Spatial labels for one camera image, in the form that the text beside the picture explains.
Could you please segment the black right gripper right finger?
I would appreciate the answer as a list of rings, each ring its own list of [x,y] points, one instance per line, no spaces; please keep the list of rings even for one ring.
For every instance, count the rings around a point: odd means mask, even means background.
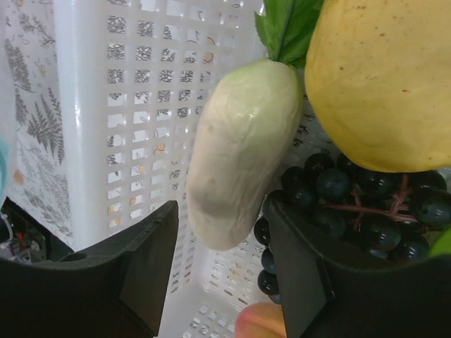
[[[449,337],[450,257],[393,265],[267,203],[289,337]]]

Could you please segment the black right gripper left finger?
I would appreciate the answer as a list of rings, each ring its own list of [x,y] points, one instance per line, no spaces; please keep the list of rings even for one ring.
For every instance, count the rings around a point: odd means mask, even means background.
[[[59,261],[1,261],[2,337],[155,337],[178,236],[168,201]]]

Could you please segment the dark grape bunch toy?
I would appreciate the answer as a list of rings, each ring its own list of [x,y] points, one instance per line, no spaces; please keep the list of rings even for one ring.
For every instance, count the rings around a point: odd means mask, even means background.
[[[265,247],[258,288],[280,304],[271,252],[272,201],[292,207],[326,235],[396,264],[421,261],[450,228],[450,188],[436,170],[382,173],[359,167],[344,154],[317,153],[280,176],[281,188],[262,203],[254,236]]]

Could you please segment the white radish toy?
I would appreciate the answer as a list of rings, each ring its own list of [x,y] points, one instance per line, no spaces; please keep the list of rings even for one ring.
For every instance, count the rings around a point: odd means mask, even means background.
[[[191,228],[209,249],[231,250],[252,231],[302,119],[299,70],[321,7],[321,1],[266,1],[254,22],[267,55],[225,75],[204,106],[186,196]]]

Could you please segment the yellow pear toy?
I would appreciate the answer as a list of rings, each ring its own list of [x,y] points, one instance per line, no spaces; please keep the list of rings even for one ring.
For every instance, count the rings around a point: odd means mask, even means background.
[[[449,1],[325,1],[304,78],[323,130],[357,165],[450,165]]]

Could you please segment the clear zip top bag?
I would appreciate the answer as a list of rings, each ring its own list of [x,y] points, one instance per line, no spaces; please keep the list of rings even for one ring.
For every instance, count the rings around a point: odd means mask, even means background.
[[[1,204],[4,203],[16,165],[16,153],[12,144],[1,136]]]

